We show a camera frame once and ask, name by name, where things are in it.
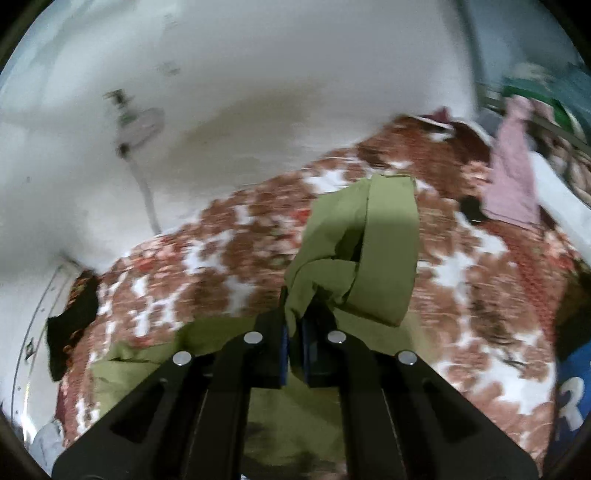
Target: grey cloth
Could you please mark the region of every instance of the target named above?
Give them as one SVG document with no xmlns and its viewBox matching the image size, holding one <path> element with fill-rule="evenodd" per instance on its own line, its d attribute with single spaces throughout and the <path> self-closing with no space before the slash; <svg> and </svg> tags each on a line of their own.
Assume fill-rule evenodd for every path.
<svg viewBox="0 0 591 480">
<path fill-rule="evenodd" d="M 502 121 L 502 115 L 488 108 L 481 109 L 480 112 L 478 112 L 478 118 L 476 118 L 478 125 L 486 130 L 486 133 L 491 137 L 496 136 L 496 131 L 499 129 L 499 126 L 501 126 Z"/>
<path fill-rule="evenodd" d="M 55 419 L 41 427 L 29 447 L 29 454 L 49 476 L 57 458 L 65 450 L 63 442 L 64 428 L 61 422 Z"/>
</svg>

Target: floral bedsheet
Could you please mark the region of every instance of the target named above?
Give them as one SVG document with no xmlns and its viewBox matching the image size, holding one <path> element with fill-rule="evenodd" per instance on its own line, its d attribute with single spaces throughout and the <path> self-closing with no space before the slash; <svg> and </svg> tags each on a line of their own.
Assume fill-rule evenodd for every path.
<svg viewBox="0 0 591 480">
<path fill-rule="evenodd" d="M 410 308 L 440 346 L 432 367 L 541 465 L 554 415 L 553 326 L 579 260 L 547 215 L 536 232 L 467 221 L 458 200 L 486 188 L 488 158 L 477 127 L 402 116 L 135 247 L 103 275 L 97 318 L 61 383 L 66 443 L 99 418 L 89 366 L 113 342 L 153 345 L 195 315 L 273 308 L 312 200 L 374 173 L 406 173 L 416 178 L 421 241 Z"/>
</svg>

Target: pink cloth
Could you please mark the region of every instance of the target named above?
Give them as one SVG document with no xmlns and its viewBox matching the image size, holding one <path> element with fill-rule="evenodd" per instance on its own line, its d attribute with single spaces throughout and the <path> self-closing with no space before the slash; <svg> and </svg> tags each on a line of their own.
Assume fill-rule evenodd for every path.
<svg viewBox="0 0 591 480">
<path fill-rule="evenodd" d="M 506 115 L 499 127 L 491 152 L 491 181 L 482 201 L 482 212 L 531 229 L 540 222 L 540 207 L 535 192 L 534 172 L 525 140 L 525 121 L 532 106 L 527 98 L 507 99 Z"/>
</svg>

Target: green cloth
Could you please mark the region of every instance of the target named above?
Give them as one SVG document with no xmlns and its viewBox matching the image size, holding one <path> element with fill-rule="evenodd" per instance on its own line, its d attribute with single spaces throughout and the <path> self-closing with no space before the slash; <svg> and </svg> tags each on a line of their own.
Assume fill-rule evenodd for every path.
<svg viewBox="0 0 591 480">
<path fill-rule="evenodd" d="M 514 83 L 517 81 L 520 81 L 521 83 L 525 83 L 525 84 L 534 83 L 529 80 L 523 80 L 523 79 L 511 79 L 511 81 Z M 520 95 L 522 97 L 534 99 L 534 100 L 539 100 L 540 102 L 544 102 L 544 103 L 550 105 L 554 109 L 554 120 L 556 121 L 558 126 L 569 133 L 573 133 L 573 131 L 574 131 L 573 130 L 573 123 L 570 120 L 570 117 L 569 117 L 568 113 L 566 112 L 565 108 L 562 106 L 562 104 L 558 100 L 556 100 L 544 93 L 540 93 L 540 90 L 542 88 L 543 87 L 541 87 L 541 86 L 537 86 L 537 88 L 534 88 L 534 89 L 527 89 L 527 88 L 523 88 L 523 87 L 519 87 L 519 86 L 515 86 L 515 85 L 506 85 L 503 88 L 502 95 L 503 95 L 503 97 L 512 97 L 514 95 Z"/>
<path fill-rule="evenodd" d="M 339 327 L 373 350 L 394 354 L 411 348 L 421 356 L 428 354 L 420 324 L 406 315 L 417 256 L 418 212 L 410 177 L 373 176 L 318 198 L 300 252 L 285 272 L 290 332 L 318 293 L 326 299 Z M 143 351 L 115 345 L 92 365 L 100 413 L 107 412 L 174 352 L 214 352 L 252 325 L 252 319 L 196 319 L 168 345 Z M 335 388 L 312 390 L 290 373 L 282 390 L 251 391 L 248 423 L 245 457 L 259 468 L 281 465 L 311 471 L 327 462 L 344 461 Z M 243 473 L 254 479 L 262 475 L 260 470 Z"/>
<path fill-rule="evenodd" d="M 374 175 L 318 198 L 300 251 L 285 272 L 290 332 L 319 290 L 338 325 L 347 312 L 357 317 L 362 340 L 380 331 L 376 322 L 398 326 L 413 292 L 417 259 L 411 177 Z"/>
</svg>

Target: black cloth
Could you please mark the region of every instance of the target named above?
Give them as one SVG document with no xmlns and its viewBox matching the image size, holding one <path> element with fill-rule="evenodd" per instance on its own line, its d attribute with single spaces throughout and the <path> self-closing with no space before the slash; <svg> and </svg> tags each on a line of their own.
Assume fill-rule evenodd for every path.
<svg viewBox="0 0 591 480">
<path fill-rule="evenodd" d="M 563 362 L 571 353 L 591 341 L 591 304 L 581 307 L 556 330 L 556 357 Z"/>
<path fill-rule="evenodd" d="M 96 318 L 99 308 L 96 296 L 98 286 L 98 279 L 91 277 L 64 313 L 47 319 L 49 370 L 54 382 L 66 373 L 70 352 L 82 338 L 84 329 Z"/>
</svg>

